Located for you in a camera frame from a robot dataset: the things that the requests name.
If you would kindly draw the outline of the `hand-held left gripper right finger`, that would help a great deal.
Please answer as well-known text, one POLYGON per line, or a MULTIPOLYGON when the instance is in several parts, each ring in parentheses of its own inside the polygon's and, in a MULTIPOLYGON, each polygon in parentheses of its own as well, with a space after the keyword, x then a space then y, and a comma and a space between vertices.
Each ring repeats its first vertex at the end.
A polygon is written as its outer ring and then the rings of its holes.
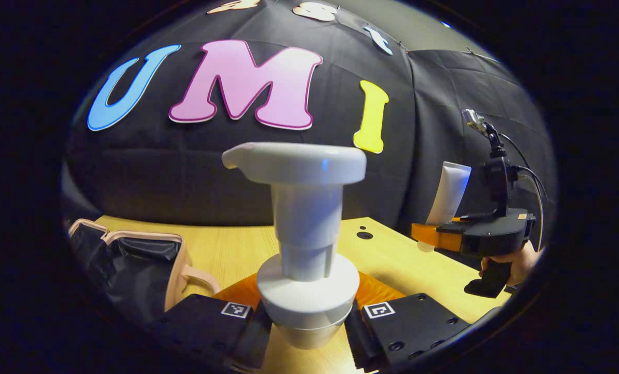
POLYGON ((404 366, 470 326, 426 293, 405 296, 370 275, 358 275, 344 322, 357 369, 386 372, 404 366))

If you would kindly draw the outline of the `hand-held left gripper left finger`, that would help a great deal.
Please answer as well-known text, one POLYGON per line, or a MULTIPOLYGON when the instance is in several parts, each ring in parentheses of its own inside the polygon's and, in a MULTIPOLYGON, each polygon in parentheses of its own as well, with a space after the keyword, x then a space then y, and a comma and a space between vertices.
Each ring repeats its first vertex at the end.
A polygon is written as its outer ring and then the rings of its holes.
POLYGON ((253 307, 198 294, 154 322, 164 348, 216 373, 261 373, 271 329, 263 301, 253 307))

